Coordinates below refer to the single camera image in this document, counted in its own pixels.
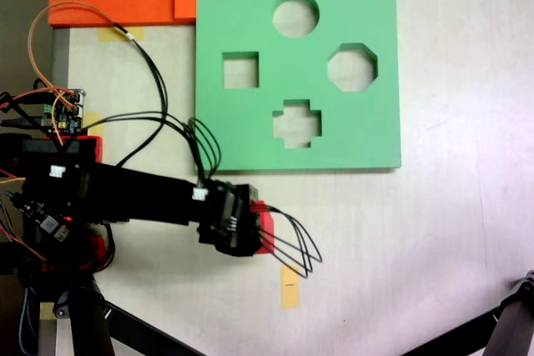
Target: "orange wire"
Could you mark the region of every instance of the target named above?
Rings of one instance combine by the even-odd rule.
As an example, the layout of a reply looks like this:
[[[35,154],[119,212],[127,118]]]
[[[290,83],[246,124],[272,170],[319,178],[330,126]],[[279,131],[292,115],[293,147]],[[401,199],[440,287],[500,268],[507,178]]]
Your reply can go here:
[[[4,170],[3,168],[0,168],[0,173],[4,174],[4,175],[7,175],[8,177],[10,178],[17,178],[16,175],[13,175],[11,173],[8,173],[6,170]]]
[[[0,181],[0,184],[3,184],[3,183],[14,183],[15,181],[26,181],[26,178],[12,178],[12,179],[8,179],[6,181]]]
[[[11,235],[8,231],[6,231],[6,229],[2,225],[0,225],[0,231],[2,231],[6,236],[11,238],[16,243],[20,243],[22,246],[25,246],[30,252],[35,254],[38,258],[40,258],[44,262],[47,261],[47,258],[45,258],[42,254],[40,254],[37,250],[27,246],[27,244],[25,244],[22,240],[20,240],[16,235]]]
[[[56,100],[53,101],[53,105],[52,105],[52,126],[53,126],[53,131],[56,133],[56,135],[58,135],[59,143],[61,144],[61,146],[63,146],[63,140],[61,139],[61,135],[59,134],[59,131],[58,131],[58,125],[56,124],[55,114],[56,114],[56,104],[58,104],[58,100],[61,99],[62,97],[63,97],[63,95],[58,95]]]
[[[50,91],[50,92],[54,92],[54,89],[57,89],[59,91],[64,91],[66,93],[70,93],[70,94],[73,94],[74,91],[71,91],[69,89],[65,89],[65,88],[59,88],[59,87],[46,87],[46,88],[39,88],[39,89],[35,89],[34,91],[28,91],[28,92],[25,92],[25,93],[21,93],[20,95],[17,95],[15,97],[13,97],[13,100],[17,100],[19,98],[23,98],[27,95],[31,95],[32,93],[39,93],[39,92],[47,92],[47,91]],[[2,103],[0,104],[0,108],[4,108],[8,105],[9,103],[8,102],[5,102],[5,103]]]
[[[33,34],[35,32],[35,27],[37,26],[38,22],[41,20],[43,15],[48,10],[51,10],[51,9],[59,7],[59,6],[68,5],[68,4],[70,4],[70,5],[78,5],[78,6],[82,6],[84,8],[90,8],[90,9],[94,10],[95,12],[100,13],[106,19],[108,19],[112,23],[112,25],[115,24],[115,21],[108,14],[106,14],[105,12],[103,12],[102,10],[97,8],[96,6],[94,6],[94,5],[90,4],[90,3],[86,3],[86,2],[77,2],[77,1],[58,2],[58,3],[51,4],[51,5],[47,6],[47,7],[45,7],[43,10],[41,10],[41,12],[39,12],[39,14],[33,19],[32,25],[30,26],[30,31],[28,33],[28,56],[30,57],[30,63],[32,64],[33,71],[35,71],[35,73],[43,80],[43,82],[48,87],[51,87],[51,88],[54,88],[54,85],[52,84],[52,81],[50,81],[48,78],[45,77],[45,75],[41,72],[41,70],[39,70],[39,67],[38,67],[37,63],[35,62],[35,57],[33,56]]]

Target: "octagonal hole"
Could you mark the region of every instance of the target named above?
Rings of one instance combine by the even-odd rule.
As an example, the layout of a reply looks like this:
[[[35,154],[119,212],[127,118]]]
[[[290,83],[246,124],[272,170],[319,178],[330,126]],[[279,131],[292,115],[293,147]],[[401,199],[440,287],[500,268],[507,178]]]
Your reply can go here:
[[[315,0],[277,0],[275,3],[273,25],[285,37],[305,37],[318,22],[319,7]]]
[[[343,43],[330,56],[328,78],[343,92],[363,91],[377,77],[377,57],[363,43]]]

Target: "circuit board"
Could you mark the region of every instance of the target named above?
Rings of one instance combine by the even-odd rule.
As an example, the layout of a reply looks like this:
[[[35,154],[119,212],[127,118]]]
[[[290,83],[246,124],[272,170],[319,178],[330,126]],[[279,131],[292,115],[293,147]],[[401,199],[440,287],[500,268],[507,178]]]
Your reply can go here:
[[[54,112],[54,118],[60,135],[72,135],[79,133],[83,127],[83,100],[85,91],[82,89],[73,89],[75,94],[65,95],[64,98],[74,105],[74,110],[57,102]],[[53,133],[52,124],[52,105],[44,105],[44,118],[41,122],[50,133]]]

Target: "electronic component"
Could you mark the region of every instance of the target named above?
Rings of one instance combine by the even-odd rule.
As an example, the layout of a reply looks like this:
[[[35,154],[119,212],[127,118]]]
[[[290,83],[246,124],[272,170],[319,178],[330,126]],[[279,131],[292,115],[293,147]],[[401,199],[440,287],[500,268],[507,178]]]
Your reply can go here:
[[[70,230],[65,221],[68,221],[68,218],[65,220],[47,208],[44,203],[28,201],[19,193],[13,195],[12,202],[13,206],[18,208],[29,221],[35,222],[41,228],[43,234],[59,242],[67,238]]]
[[[82,89],[72,89],[75,94],[67,94],[64,96],[65,100],[74,105],[71,110],[61,102],[56,103],[56,110],[54,118],[60,135],[74,135],[79,133],[83,127],[83,102],[85,99],[85,91]],[[43,108],[45,118],[41,125],[45,127],[50,133],[53,133],[52,124],[52,104],[45,104]]]

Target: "cable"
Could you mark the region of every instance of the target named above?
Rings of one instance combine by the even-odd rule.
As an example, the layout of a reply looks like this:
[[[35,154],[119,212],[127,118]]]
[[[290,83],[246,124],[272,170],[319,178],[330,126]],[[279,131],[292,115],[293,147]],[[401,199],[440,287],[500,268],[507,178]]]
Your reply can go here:
[[[28,288],[25,288],[23,309],[21,310],[20,319],[18,320],[18,347],[20,348],[21,352],[24,353],[26,356],[33,356],[31,353],[29,353],[24,348],[24,343],[23,343],[24,314],[26,313],[27,305],[28,305]]]
[[[77,5],[77,6],[82,6],[82,7],[85,7],[85,8],[90,8],[90,9],[94,10],[95,12],[99,13],[100,15],[102,15],[107,20],[109,20],[112,25],[115,23],[115,21],[108,14],[106,14],[105,12],[103,12],[102,10],[97,8],[96,6],[94,6],[92,4],[89,4],[89,3],[86,3],[86,2],[78,2],[78,1],[58,2],[58,3],[53,3],[53,4],[49,5],[49,6],[46,6],[43,10],[41,10],[39,12],[39,14],[33,19],[32,25],[30,26],[30,30],[28,32],[28,56],[30,57],[30,63],[32,64],[33,71],[35,71],[35,73],[38,75],[38,77],[43,80],[44,84],[47,87],[53,87],[53,84],[49,79],[47,79],[44,76],[44,74],[41,72],[41,70],[39,70],[39,67],[38,67],[37,63],[35,62],[35,57],[33,56],[33,33],[35,32],[35,27],[37,26],[37,24],[39,23],[39,21],[41,20],[43,15],[48,10],[51,10],[53,8],[57,8],[59,6],[65,6],[65,5]]]
[[[8,176],[8,177],[10,177],[10,178],[16,178],[13,174],[8,173],[6,170],[4,170],[4,169],[2,169],[2,168],[0,168],[0,173],[2,173],[3,175]]]
[[[56,105],[58,104],[58,100],[60,98],[64,98],[63,95],[58,95],[56,97],[56,100],[53,101],[52,103],[52,127],[53,127],[53,131],[56,133],[56,135],[58,136],[58,141],[59,141],[59,144],[61,146],[63,146],[63,140],[61,139],[61,135],[59,134],[59,131],[58,131],[58,125],[56,124]]]
[[[191,153],[193,155],[193,160],[197,166],[197,173],[199,175],[199,181],[201,183],[205,183],[205,181],[208,179],[205,175],[204,166],[202,164],[202,158],[200,157],[200,151],[199,151],[199,140],[198,137],[196,137],[194,130],[187,124],[182,123],[180,120],[178,120],[175,116],[171,114],[165,114],[165,117],[168,117],[170,120],[174,121],[174,123],[167,119],[162,119],[158,117],[150,117],[147,116],[147,114],[159,114],[162,115],[161,112],[158,111],[148,111],[148,112],[135,112],[135,113],[123,113],[123,114],[117,114],[114,116],[110,116],[107,118],[103,118],[102,120],[99,120],[95,123],[92,123],[85,127],[82,132],[74,134],[66,143],[65,146],[62,148],[62,151],[65,153],[70,146],[70,144],[76,140],[76,138],[79,135],[82,135],[84,132],[86,132],[88,129],[96,127],[100,124],[104,123],[111,123],[111,122],[117,122],[117,121],[154,121],[161,123],[163,122],[164,125],[167,125],[168,127],[171,127],[174,131],[179,133],[182,137],[186,139],[188,142],[189,148],[191,150]],[[215,147],[220,150],[219,144],[215,140]],[[205,147],[200,143],[200,148],[204,150],[205,154],[208,154]],[[216,166],[212,168],[211,174],[215,173]]]
[[[315,241],[310,236],[310,233],[308,233],[306,228],[296,218],[294,218],[293,216],[290,216],[289,214],[287,214],[285,212],[282,212],[281,210],[279,210],[277,208],[274,208],[273,206],[263,205],[263,204],[260,204],[260,203],[253,203],[250,211],[252,213],[279,213],[279,214],[282,214],[283,216],[285,216],[286,219],[290,222],[290,224],[293,227],[293,229],[295,231],[295,234],[297,236],[297,240],[299,242],[299,246],[298,247],[296,245],[294,245],[294,244],[282,239],[282,238],[279,238],[279,237],[275,236],[273,233],[270,233],[270,232],[268,232],[268,231],[266,231],[266,230],[264,230],[262,228],[259,228],[259,230],[258,230],[259,231],[259,237],[262,239],[263,247],[266,248],[268,251],[270,251],[270,253],[275,258],[277,258],[284,266],[286,266],[287,268],[290,268],[291,270],[293,270],[293,272],[297,273],[302,278],[308,278],[309,273],[313,273],[313,264],[311,262],[311,259],[314,259],[315,261],[318,261],[319,263],[323,262],[323,258],[322,258],[321,254],[320,254],[319,249],[317,248],[317,245],[315,244]],[[306,237],[311,242],[311,245],[315,249],[316,256],[310,254],[310,252],[308,251],[307,240],[306,240],[305,236],[303,235],[303,233],[301,232],[301,230],[305,232]],[[269,235],[271,238],[276,239],[276,240],[280,241],[281,243],[289,246],[290,248],[299,251],[301,256],[302,256],[303,263],[300,263],[298,260],[293,258],[288,253],[286,253],[283,249],[281,249],[280,247],[276,246],[273,241],[268,240],[263,234]],[[286,261],[284,261],[280,256],[278,256],[274,252],[274,250],[271,250],[267,246],[265,246],[265,243],[270,244],[273,247],[273,249],[275,249],[277,252],[283,254],[287,259],[291,260],[292,262],[296,263],[299,267],[303,268],[304,269],[304,273],[302,273],[301,271],[297,270],[296,268],[293,268],[288,263],[286,263]]]
[[[32,297],[31,296],[28,296],[28,303],[26,305],[26,319],[28,320],[28,325],[30,327],[30,331],[32,331],[32,335],[34,338],[37,337],[37,333],[35,332],[35,328],[33,328],[33,324],[32,324],[32,316],[30,315],[30,305],[31,305],[31,302],[32,302]]]
[[[26,178],[11,178],[6,181],[0,181],[0,184],[3,183],[14,183],[15,181],[26,181]]]
[[[11,217],[9,216],[8,210],[6,209],[6,206],[4,205],[3,200],[0,201],[0,208],[3,211],[3,217],[6,219],[5,223],[3,224],[4,228],[11,234],[15,235],[15,230],[13,229],[13,222],[11,221]]]
[[[120,31],[124,33],[133,43],[133,45],[139,50],[141,55],[143,56],[145,62],[148,64],[150,72],[152,73],[154,77],[154,81],[156,82],[156,86],[158,87],[159,92],[159,99],[161,102],[161,113],[163,116],[166,116],[168,110],[169,110],[169,95],[167,93],[167,86],[165,85],[165,81],[163,80],[163,77],[161,76],[161,73],[159,72],[158,68],[154,64],[154,61],[149,56],[148,53],[146,53],[141,45],[138,44],[138,42],[135,39],[132,39],[129,35],[129,32],[122,27],[120,24],[115,23],[114,26],[118,28]],[[156,138],[156,136],[159,134],[159,132],[163,129],[164,123],[161,122],[158,128],[139,146],[136,147],[130,154],[128,154],[125,158],[123,158],[120,162],[118,162],[117,167],[122,167],[126,162],[131,159],[133,156],[135,156],[137,153],[139,153],[141,150],[146,148],[153,140]]]
[[[26,96],[28,95],[34,95],[35,93],[45,93],[45,92],[50,92],[50,93],[53,93],[55,95],[55,92],[53,91],[54,88],[50,88],[50,87],[46,87],[46,88],[39,88],[39,89],[35,89],[33,91],[28,91],[28,92],[25,92],[25,93],[21,93],[20,95],[17,95],[17,96],[14,96],[13,97],[13,101],[16,101],[20,98],[25,98]],[[74,91],[71,91],[71,90],[68,90],[68,89],[59,89],[60,92],[64,92],[64,93],[68,93],[68,94],[74,94]],[[0,109],[4,109],[6,108],[7,106],[9,106],[8,102],[5,102],[5,103],[0,103]]]

